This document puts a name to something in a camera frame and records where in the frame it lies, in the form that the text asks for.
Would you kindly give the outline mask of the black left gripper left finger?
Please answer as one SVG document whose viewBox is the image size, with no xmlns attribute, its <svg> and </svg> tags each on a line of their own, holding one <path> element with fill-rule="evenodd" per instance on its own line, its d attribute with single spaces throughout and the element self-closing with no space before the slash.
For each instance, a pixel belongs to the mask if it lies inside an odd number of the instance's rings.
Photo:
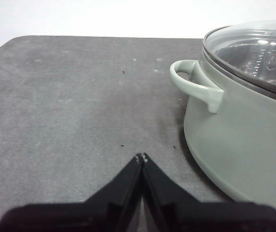
<svg viewBox="0 0 276 232">
<path fill-rule="evenodd" d="M 142 167 L 141 154 L 137 154 L 84 202 L 10 209 L 0 220 L 0 232 L 125 232 L 140 202 Z"/>
</svg>

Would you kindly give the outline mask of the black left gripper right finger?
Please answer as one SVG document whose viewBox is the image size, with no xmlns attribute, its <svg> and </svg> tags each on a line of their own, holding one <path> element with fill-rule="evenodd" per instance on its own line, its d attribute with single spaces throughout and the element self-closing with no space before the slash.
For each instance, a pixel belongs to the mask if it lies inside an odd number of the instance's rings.
<svg viewBox="0 0 276 232">
<path fill-rule="evenodd" d="M 144 201 L 160 232 L 276 232 L 276 210 L 251 202 L 200 202 L 146 154 Z"/>
</svg>

